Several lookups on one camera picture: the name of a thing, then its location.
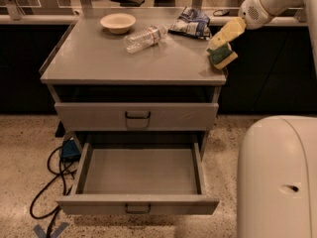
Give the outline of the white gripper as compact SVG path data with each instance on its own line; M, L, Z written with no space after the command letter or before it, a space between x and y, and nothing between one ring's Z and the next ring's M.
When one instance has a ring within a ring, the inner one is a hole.
M273 16L264 7L262 0L245 0L235 17L227 22L209 41L208 48L216 50L241 36L246 28L254 30L269 23Z

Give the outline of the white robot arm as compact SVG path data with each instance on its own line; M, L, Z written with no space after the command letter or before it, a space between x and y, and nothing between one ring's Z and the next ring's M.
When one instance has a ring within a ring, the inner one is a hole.
M211 64L224 68L238 56L231 41L300 5L315 47L317 0L245 0L209 41ZM249 128L238 158L237 238L317 238L317 118L271 116Z

